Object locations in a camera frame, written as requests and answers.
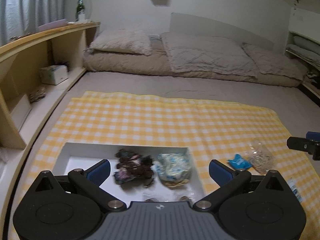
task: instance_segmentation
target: gray headboard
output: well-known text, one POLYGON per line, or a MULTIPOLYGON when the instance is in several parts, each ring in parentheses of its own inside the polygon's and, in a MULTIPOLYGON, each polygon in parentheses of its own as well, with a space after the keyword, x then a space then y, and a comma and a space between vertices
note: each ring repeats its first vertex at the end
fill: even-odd
POLYGON ((246 42, 269 50, 273 50, 274 46, 272 41, 236 26, 183 13, 171 14, 170 31, 191 35, 225 37, 233 39, 239 45, 246 42))

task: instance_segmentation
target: gray curtain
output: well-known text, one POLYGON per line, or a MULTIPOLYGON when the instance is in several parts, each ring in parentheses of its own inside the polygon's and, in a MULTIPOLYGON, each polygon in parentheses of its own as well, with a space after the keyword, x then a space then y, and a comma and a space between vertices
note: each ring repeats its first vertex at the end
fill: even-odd
POLYGON ((0 0, 0 46, 64 18, 65 0, 0 0))

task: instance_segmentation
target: blue wrapper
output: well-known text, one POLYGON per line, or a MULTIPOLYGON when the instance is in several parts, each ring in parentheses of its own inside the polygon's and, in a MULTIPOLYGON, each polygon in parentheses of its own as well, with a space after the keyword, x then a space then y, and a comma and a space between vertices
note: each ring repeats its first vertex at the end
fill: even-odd
POLYGON ((252 165, 241 157, 240 154, 236 154, 233 160, 228 160, 230 166, 236 169, 248 169, 251 168, 252 165))

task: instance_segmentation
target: yellow gingham tablecloth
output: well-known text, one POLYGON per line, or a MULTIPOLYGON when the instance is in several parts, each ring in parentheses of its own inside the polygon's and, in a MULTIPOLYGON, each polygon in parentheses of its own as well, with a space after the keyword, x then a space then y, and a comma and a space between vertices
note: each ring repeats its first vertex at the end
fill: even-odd
MULTIPOLYGON (((286 180, 292 178, 302 196, 307 224, 301 239, 320 239, 320 179, 303 152, 287 148, 289 136, 277 114, 267 108, 87 91, 71 99, 52 128, 33 160, 20 197, 40 171, 52 170, 66 142, 189 147, 208 194, 219 187, 209 176, 210 160, 226 163, 258 140, 276 158, 274 168, 286 180)), ((18 239, 14 230, 10 239, 18 239)))

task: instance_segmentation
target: wall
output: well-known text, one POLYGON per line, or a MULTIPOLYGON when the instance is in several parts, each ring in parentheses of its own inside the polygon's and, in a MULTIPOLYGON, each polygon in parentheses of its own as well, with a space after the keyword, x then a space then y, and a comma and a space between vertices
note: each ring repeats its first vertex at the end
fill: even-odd
POLYGON ((320 42, 320 14, 292 8, 289 30, 320 42))
MULTIPOLYGON (((101 21, 101 30, 135 26, 147 34, 169 30, 172 12, 207 17, 251 31, 275 43, 286 42, 290 6, 282 0, 84 0, 87 16, 101 21)), ((66 0, 65 14, 75 19, 77 0, 66 0)))

